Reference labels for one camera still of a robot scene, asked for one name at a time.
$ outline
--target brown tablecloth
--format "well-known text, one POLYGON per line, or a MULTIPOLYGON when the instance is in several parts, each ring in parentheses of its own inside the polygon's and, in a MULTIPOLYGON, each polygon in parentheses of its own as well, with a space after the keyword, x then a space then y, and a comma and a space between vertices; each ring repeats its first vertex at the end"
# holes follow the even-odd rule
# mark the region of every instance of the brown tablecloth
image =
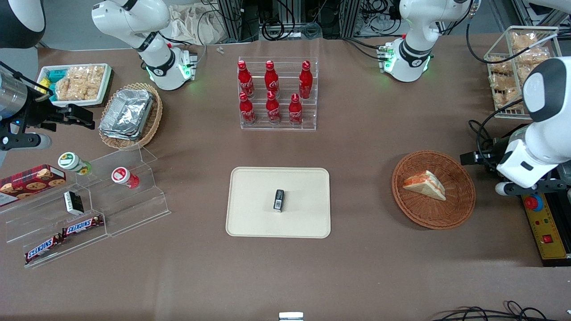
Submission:
MULTIPOLYGON (((474 36, 483 54, 497 35, 474 36)), ((370 43, 384 43, 372 39, 370 43)), ((516 198, 468 169, 476 209, 462 226, 432 231, 398 209, 392 170, 405 154, 456 157, 475 149, 467 120, 493 109, 485 66, 463 37, 442 37, 422 78, 399 83, 343 41, 256 42, 208 51, 196 81, 160 91, 164 114, 147 146, 172 214, 47 265, 23 268, 22 248, 0 242, 0 317, 8 320, 429 320, 512 299, 565 318, 567 268, 541 268, 516 198), (238 56, 319 57, 315 133, 242 131, 238 56), (237 166, 324 167, 331 175, 332 231, 325 239, 236 238, 226 234, 230 172, 237 166)), ((40 49, 40 65, 110 64, 111 92, 150 82, 134 50, 40 49)), ((95 110, 97 117, 100 109, 95 110)), ((518 121, 493 120, 500 135, 518 121)), ((113 150, 97 131, 58 126, 45 151, 13 151, 8 176, 67 150, 95 159, 113 150)))

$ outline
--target cloth bag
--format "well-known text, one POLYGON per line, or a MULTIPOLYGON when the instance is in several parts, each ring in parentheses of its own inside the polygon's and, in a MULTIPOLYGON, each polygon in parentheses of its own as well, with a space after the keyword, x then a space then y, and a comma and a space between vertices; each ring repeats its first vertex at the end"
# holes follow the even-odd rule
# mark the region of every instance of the cloth bag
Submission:
POLYGON ((168 10, 171 13, 171 38, 174 40, 210 45, 228 38, 222 25, 222 16, 218 11, 212 11, 214 9, 210 5, 204 5, 201 2, 191 5, 171 5, 168 10))

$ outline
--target red button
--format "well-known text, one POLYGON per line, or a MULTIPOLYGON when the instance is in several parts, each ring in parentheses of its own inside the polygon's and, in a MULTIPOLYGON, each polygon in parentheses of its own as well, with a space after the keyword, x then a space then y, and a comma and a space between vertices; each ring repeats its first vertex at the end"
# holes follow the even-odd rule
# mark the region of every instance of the red button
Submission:
POLYGON ((553 243, 553 238, 551 238, 551 235, 544 235, 543 237, 543 243, 553 243))
POLYGON ((535 210, 539 207, 539 201, 535 197, 529 196, 525 198, 524 205, 530 210, 535 210))

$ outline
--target wicker basket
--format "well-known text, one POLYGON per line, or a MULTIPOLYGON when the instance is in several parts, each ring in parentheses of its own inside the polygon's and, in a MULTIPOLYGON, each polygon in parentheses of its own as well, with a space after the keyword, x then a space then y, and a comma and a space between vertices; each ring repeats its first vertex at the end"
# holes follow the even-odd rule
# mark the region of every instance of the wicker basket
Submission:
POLYGON ((107 137, 107 136, 103 135, 103 133, 101 131, 99 131, 99 136, 101 137, 101 139, 103 140, 103 143, 105 143, 105 145, 107 145, 109 147, 116 148, 116 149, 123 149, 123 148, 129 147, 129 146, 137 144, 137 143, 141 146, 145 146, 146 144, 148 144, 151 141, 151 139, 153 138, 153 136, 156 133, 156 130, 159 128, 160 118, 163 115, 163 102, 160 100, 159 93, 157 93, 156 89, 154 89, 152 86, 150 86, 146 83, 134 83, 131 85, 127 85, 127 86, 119 89, 117 92, 115 92, 115 94, 113 94, 113 97, 111 97, 107 101, 107 105, 105 105, 105 109, 103 110, 103 115, 101 116, 101 120, 103 120, 103 117, 105 117, 105 114, 109 110, 109 106, 111 105, 111 102, 113 101, 113 99, 115 98, 117 93, 123 89, 133 89, 133 90, 143 90, 144 89, 144 90, 147 90, 148 92, 152 93, 154 96, 152 106, 151 106, 151 111, 150 111, 148 118, 147 118, 147 123, 145 124, 145 126, 143 128, 143 135, 137 141, 128 141, 126 139, 118 139, 118 138, 107 137))
POLYGON ((414 222, 434 230, 464 223, 476 205, 476 190, 468 172, 452 157, 435 151, 405 156, 392 175, 392 191, 401 210, 414 222), (429 170, 446 189, 446 200, 437 200, 403 188, 404 180, 429 170))

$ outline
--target red cookie box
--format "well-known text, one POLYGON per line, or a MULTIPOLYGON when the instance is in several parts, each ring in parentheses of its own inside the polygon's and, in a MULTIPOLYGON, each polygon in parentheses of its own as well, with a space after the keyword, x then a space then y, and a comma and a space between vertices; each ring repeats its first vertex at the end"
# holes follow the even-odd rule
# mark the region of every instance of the red cookie box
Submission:
POLYGON ((66 183, 66 174, 43 164, 0 180, 0 207, 66 183))

